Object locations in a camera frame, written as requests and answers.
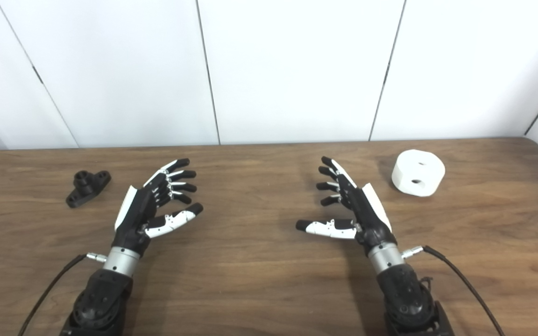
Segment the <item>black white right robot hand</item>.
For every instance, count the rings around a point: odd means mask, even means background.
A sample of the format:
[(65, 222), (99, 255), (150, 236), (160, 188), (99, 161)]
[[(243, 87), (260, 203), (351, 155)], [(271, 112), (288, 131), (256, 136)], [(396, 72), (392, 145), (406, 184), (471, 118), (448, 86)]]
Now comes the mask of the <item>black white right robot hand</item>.
[(317, 183), (316, 188), (332, 191), (333, 195), (320, 200), (323, 207), (341, 204), (352, 211), (353, 218), (330, 220), (298, 220), (298, 231), (337, 239), (353, 239), (363, 246), (365, 253), (374, 247), (384, 248), (386, 243), (396, 244), (397, 240), (384, 215), (379, 215), (374, 191), (361, 189), (346, 170), (334, 159), (323, 156), (320, 174), (331, 181)]

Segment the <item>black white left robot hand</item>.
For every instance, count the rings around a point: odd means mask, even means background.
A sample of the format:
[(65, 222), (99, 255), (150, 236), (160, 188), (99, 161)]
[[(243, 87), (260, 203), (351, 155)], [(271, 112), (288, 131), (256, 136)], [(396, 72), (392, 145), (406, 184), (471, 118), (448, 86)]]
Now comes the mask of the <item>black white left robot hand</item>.
[[(111, 247), (143, 257), (153, 238), (181, 228), (203, 212), (203, 205), (193, 203), (186, 194), (197, 191), (195, 185), (183, 181), (197, 176), (195, 171), (185, 170), (189, 164), (190, 159), (171, 161), (156, 170), (139, 189), (129, 187), (114, 225)], [(172, 201), (181, 202), (186, 208), (157, 214), (159, 208)]]

